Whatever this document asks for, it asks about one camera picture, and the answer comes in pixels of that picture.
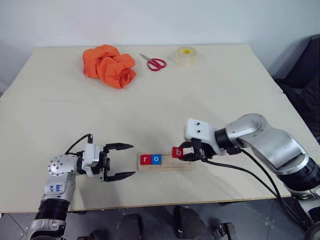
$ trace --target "orange cloth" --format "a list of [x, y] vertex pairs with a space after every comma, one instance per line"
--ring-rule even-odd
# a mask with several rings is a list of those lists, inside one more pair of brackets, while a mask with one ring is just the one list
[[110, 45], [97, 46], [83, 52], [83, 73], [93, 79], [123, 89], [137, 75], [131, 68], [136, 65], [129, 54], [121, 54]]

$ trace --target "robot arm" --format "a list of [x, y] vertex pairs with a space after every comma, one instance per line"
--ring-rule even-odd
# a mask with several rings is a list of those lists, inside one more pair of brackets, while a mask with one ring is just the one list
[[[87, 137], [83, 151], [70, 153], [70, 149]], [[135, 172], [120, 172], [108, 176], [110, 170], [109, 150], [125, 150], [133, 148], [124, 143], [106, 144], [100, 151], [93, 144], [93, 136], [87, 134], [80, 138], [65, 154], [55, 156], [48, 165], [49, 178], [44, 187], [44, 195], [40, 202], [39, 212], [32, 221], [26, 234], [26, 240], [38, 236], [50, 236], [60, 240], [64, 235], [69, 204], [76, 189], [76, 176], [86, 174], [88, 177], [99, 175], [100, 182], [113, 182], [125, 179]]]
[[301, 205], [320, 206], [320, 170], [306, 150], [287, 132], [271, 127], [260, 114], [246, 114], [223, 129], [215, 129], [204, 121], [188, 119], [186, 142], [182, 148], [193, 147], [180, 159], [203, 162], [214, 155], [238, 154], [242, 148], [251, 148], [286, 186]]

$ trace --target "scissor blade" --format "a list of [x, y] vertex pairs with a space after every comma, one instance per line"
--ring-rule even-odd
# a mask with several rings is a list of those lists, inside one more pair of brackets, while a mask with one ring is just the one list
[[147, 57], [146, 55], [143, 55], [142, 53], [140, 53], [140, 55], [141, 55], [144, 59], [147, 59], [148, 61], [151, 60], [150, 57]]

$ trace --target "red block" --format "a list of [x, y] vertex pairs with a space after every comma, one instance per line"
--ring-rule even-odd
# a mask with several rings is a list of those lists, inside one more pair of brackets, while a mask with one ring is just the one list
[[145, 154], [140, 156], [140, 164], [141, 165], [151, 165], [151, 155]]
[[181, 158], [184, 155], [184, 149], [182, 147], [176, 147], [174, 146], [172, 148], [172, 157], [174, 159]]

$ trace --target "red scissors handle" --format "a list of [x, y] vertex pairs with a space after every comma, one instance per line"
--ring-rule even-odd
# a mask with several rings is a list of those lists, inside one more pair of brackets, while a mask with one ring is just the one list
[[148, 61], [148, 67], [152, 71], [159, 71], [160, 69], [163, 69], [165, 66], [167, 66], [167, 63], [159, 58], [152, 58]]

